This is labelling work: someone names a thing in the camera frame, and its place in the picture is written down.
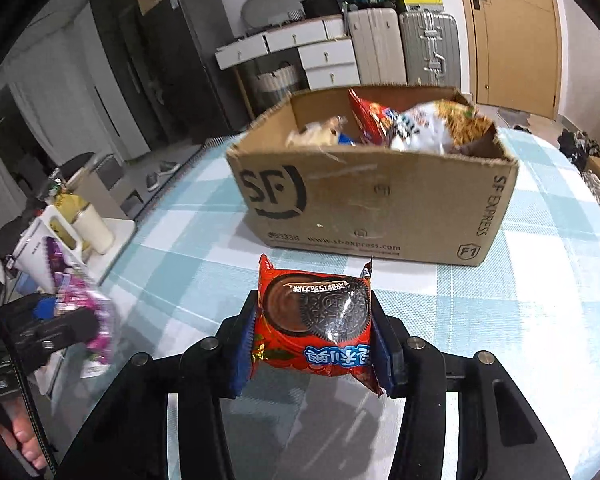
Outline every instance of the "silver suitcase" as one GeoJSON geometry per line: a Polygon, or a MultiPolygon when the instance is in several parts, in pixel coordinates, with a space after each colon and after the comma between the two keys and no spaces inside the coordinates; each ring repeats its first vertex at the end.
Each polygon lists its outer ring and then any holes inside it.
{"type": "Polygon", "coordinates": [[[393,9],[353,10],[347,23],[361,84],[407,84],[398,15],[393,9]]]}
{"type": "Polygon", "coordinates": [[[458,26],[450,14],[404,12],[400,31],[409,84],[460,88],[458,26]]]}

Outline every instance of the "dark gray refrigerator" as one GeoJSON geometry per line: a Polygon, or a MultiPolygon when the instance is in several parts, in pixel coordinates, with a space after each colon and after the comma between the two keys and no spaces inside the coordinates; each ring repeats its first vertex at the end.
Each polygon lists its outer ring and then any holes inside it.
{"type": "Polygon", "coordinates": [[[234,41],[222,0],[162,0],[142,28],[164,105],[187,136],[202,142],[249,123],[233,71],[216,62],[216,49],[234,41]]]}

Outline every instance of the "table leg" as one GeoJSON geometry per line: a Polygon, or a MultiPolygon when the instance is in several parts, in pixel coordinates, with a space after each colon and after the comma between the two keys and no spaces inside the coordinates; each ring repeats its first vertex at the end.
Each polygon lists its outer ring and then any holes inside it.
{"type": "Polygon", "coordinates": [[[238,88],[240,88],[240,93],[242,94],[242,98],[244,100],[244,104],[247,107],[247,113],[249,114],[249,118],[253,121],[256,116],[253,113],[253,108],[251,107],[251,102],[249,101],[249,96],[247,95],[247,90],[244,87],[244,83],[242,82],[242,77],[240,76],[240,71],[237,66],[233,67],[235,78],[238,81],[238,88]]]}

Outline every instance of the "door frame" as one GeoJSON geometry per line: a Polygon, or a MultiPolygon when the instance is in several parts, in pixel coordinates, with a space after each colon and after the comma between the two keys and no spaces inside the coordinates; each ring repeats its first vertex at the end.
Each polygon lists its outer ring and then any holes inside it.
{"type": "MultiPolygon", "coordinates": [[[[562,25],[560,23],[560,10],[558,0],[552,0],[554,3],[555,33],[558,45],[558,56],[556,59],[556,85],[555,85],[555,103],[554,119],[558,117],[558,108],[560,106],[560,90],[562,89],[562,25]]],[[[464,20],[466,22],[466,34],[469,43],[469,90],[477,101],[478,96],[478,62],[477,45],[475,38],[474,7],[472,0],[462,0],[464,7],[464,20]]]]}

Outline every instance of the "white drawer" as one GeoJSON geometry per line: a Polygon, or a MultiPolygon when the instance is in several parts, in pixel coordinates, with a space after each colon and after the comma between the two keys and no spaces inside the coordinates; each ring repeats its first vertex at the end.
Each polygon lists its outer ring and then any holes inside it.
{"type": "Polygon", "coordinates": [[[312,45],[300,47],[298,52],[300,53],[302,66],[305,68],[317,68],[319,66],[332,66],[356,62],[356,54],[353,51],[351,40],[314,43],[312,45]]]}
{"type": "Polygon", "coordinates": [[[344,20],[342,18],[324,20],[324,28],[327,31],[327,38],[330,40],[346,37],[344,32],[344,20]]]}
{"type": "Polygon", "coordinates": [[[326,66],[324,68],[311,68],[306,71],[306,78],[309,81],[309,88],[311,90],[360,84],[358,66],[355,63],[326,66]]]}
{"type": "Polygon", "coordinates": [[[265,37],[269,44],[269,51],[276,52],[307,43],[324,41],[327,39],[327,33],[324,30],[322,20],[316,20],[314,22],[283,27],[280,30],[272,30],[266,32],[265,37]]]}
{"type": "Polygon", "coordinates": [[[216,60],[220,70],[230,66],[238,65],[244,61],[268,54],[267,44],[264,42],[264,36],[259,34],[251,36],[246,40],[239,40],[229,44],[216,52],[216,60]]]}

